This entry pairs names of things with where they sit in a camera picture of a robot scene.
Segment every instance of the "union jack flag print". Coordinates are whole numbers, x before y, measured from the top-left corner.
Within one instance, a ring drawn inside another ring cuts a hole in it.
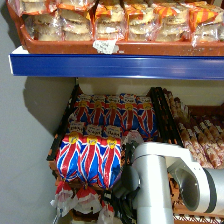
[[[101,141],[101,170],[98,185],[102,188],[111,188],[120,172],[121,140],[120,138],[102,138]]]
[[[120,96],[107,95],[105,101],[105,125],[121,126]]]
[[[74,105],[74,115],[76,116],[76,121],[90,123],[89,117],[89,104],[91,96],[80,94]]]
[[[90,122],[95,125],[104,124],[105,96],[93,95],[89,104]]]
[[[79,178],[83,184],[93,185],[97,183],[98,166],[101,164],[100,157],[101,137],[84,136],[80,151]]]
[[[145,141],[156,140],[156,116],[150,97],[137,97],[139,133]]]
[[[138,129],[138,108],[134,94],[121,94],[121,116],[124,131]]]

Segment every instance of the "plastic bag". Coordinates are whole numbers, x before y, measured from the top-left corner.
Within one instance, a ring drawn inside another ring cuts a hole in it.
[[[73,191],[68,183],[78,177],[82,138],[83,136],[77,132],[65,135],[59,148],[56,162],[62,181],[57,187],[55,200],[51,201],[51,205],[57,208],[58,217],[65,216],[73,207]]]
[[[55,0],[9,0],[8,3],[18,16],[46,14],[57,9]]]
[[[82,187],[73,199],[73,208],[83,214],[99,212],[102,206],[99,201],[99,196],[91,187]]]
[[[65,41],[92,40],[92,15],[88,11],[60,10]]]
[[[183,5],[189,8],[192,46],[195,47],[201,42],[219,41],[224,10],[204,1]]]
[[[95,5],[95,0],[58,0],[57,7],[75,11],[88,11]]]
[[[114,209],[110,204],[102,201],[102,210],[100,211],[97,224],[113,224],[114,223]]]
[[[158,27],[153,8],[148,7],[143,0],[125,0],[124,7],[128,23],[128,40],[153,40]]]
[[[30,16],[32,23],[25,24],[27,30],[32,30],[31,36],[34,40],[39,41],[61,41],[62,40],[62,26],[58,12],[51,14],[42,14]]]
[[[159,16],[160,28],[156,41],[183,41],[190,38],[188,8],[177,3],[152,4]]]
[[[139,132],[144,141],[156,141],[158,136],[156,115],[150,97],[137,97]]]
[[[95,40],[122,40],[126,20],[118,0],[100,0],[95,13]]]
[[[120,172],[121,139],[118,127],[109,127],[102,138],[100,146],[101,164],[98,171],[98,185],[102,188],[111,188]]]

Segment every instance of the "shelf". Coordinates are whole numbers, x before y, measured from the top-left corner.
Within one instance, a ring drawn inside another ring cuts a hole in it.
[[[147,56],[104,54],[9,55],[15,76],[224,80],[224,56]]]

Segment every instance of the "product label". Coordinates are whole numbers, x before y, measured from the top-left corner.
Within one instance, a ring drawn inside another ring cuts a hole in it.
[[[205,122],[205,124],[206,124],[208,127],[211,127],[211,126],[212,126],[212,124],[211,124],[211,122],[210,122],[209,120],[205,120],[204,122]]]
[[[220,126],[216,126],[216,128],[218,129],[219,133],[223,132],[223,130],[222,130],[222,128]]]
[[[97,144],[97,137],[96,136],[88,136],[87,137],[87,143],[90,145],[96,145]]]
[[[108,125],[105,127],[105,134],[108,137],[113,137],[113,138],[120,138],[120,128],[112,125]]]
[[[188,134],[190,135],[190,137],[194,137],[194,133],[191,129],[187,129]]]
[[[87,135],[94,135],[94,136],[100,136],[101,137],[102,127],[96,126],[93,124],[87,125],[86,133]]]
[[[199,130],[199,128],[197,126],[194,126],[194,131],[197,133],[197,134],[200,134],[201,131]]]
[[[108,139],[107,139],[107,144],[109,145],[109,147],[110,147],[111,149],[113,149],[113,148],[116,146],[117,141],[116,141],[115,138],[108,137]]]
[[[205,124],[203,122],[200,123],[200,127],[201,127],[202,130],[206,129],[206,126],[205,126]]]
[[[75,122],[72,121],[69,125],[70,132],[77,132],[83,134],[84,122]]]
[[[68,141],[70,144],[75,144],[79,140],[79,135],[77,132],[72,132],[69,134]]]
[[[112,54],[114,52],[115,43],[116,40],[95,40],[93,42],[93,47],[100,53]]]

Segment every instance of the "packaged snack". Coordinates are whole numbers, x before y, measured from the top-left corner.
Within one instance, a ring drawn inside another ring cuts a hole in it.
[[[134,94],[122,93],[120,99],[123,131],[137,130],[139,123],[136,96]]]
[[[77,121],[90,123],[89,117],[89,103],[91,96],[80,94],[74,105],[74,115]]]
[[[158,20],[153,8],[143,0],[125,0],[128,23],[128,40],[148,41],[154,39]]]
[[[93,95],[89,104],[90,122],[95,125],[104,125],[105,95]]]
[[[158,131],[151,98],[138,96],[136,100],[138,105],[139,132],[144,141],[155,141],[158,136]]]
[[[60,10],[65,41],[90,41],[92,39],[92,17],[88,11]]]
[[[39,41],[61,41],[62,27],[58,12],[32,16],[33,38]]]
[[[189,39],[188,9],[178,3],[152,4],[154,13],[159,16],[160,28],[156,41],[170,42]]]
[[[104,114],[105,125],[121,126],[120,96],[106,96]]]
[[[94,189],[83,186],[73,199],[73,208],[83,214],[97,213],[102,209],[99,196]]]
[[[95,5],[95,0],[58,0],[59,9],[88,11]]]
[[[219,40],[219,29],[223,23],[224,10],[207,2],[194,2],[182,5],[189,8],[189,23],[192,31],[192,45],[200,42]]]
[[[100,136],[84,135],[80,150],[79,166],[79,178],[83,184],[93,185],[97,183],[98,167],[100,167],[102,163],[100,145]]]
[[[18,16],[46,14],[57,9],[55,0],[9,0],[8,3]]]
[[[126,20],[119,0],[100,0],[95,13],[95,40],[122,40]]]
[[[65,216],[74,206],[73,191],[68,183],[79,176],[78,166],[82,140],[82,134],[77,132],[65,135],[57,154],[57,169],[62,180],[57,187],[55,200],[51,201],[51,205],[57,208],[58,217]]]
[[[108,127],[105,129],[100,146],[100,156],[102,158],[101,169],[99,169],[98,185],[102,188],[111,188],[117,175],[120,172],[121,161],[121,139],[119,131],[116,133],[115,128]]]

